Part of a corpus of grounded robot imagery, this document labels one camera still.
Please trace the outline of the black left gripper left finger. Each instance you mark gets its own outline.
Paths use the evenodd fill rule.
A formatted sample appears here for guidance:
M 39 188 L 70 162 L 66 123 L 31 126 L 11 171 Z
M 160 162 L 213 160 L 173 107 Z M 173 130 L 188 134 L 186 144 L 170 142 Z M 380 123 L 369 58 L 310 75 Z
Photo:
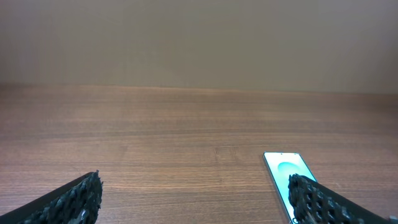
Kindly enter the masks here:
M 94 224 L 101 208 L 103 182 L 89 172 L 11 212 L 3 224 Z

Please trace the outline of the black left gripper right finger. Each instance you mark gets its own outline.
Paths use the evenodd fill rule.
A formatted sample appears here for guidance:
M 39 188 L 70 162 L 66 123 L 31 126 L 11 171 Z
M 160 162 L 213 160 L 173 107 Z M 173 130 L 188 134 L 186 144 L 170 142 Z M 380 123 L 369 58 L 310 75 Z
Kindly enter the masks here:
M 391 224 L 304 175 L 289 177 L 289 203 L 299 224 Z

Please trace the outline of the light blue smartphone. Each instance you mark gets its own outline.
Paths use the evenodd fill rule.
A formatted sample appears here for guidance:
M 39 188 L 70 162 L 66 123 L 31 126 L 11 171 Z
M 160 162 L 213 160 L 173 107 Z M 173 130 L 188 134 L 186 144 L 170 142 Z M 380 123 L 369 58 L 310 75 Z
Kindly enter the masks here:
M 297 224 L 293 206 L 289 202 L 289 176 L 304 175 L 315 182 L 316 178 L 299 153 L 264 152 L 263 158 L 289 224 Z

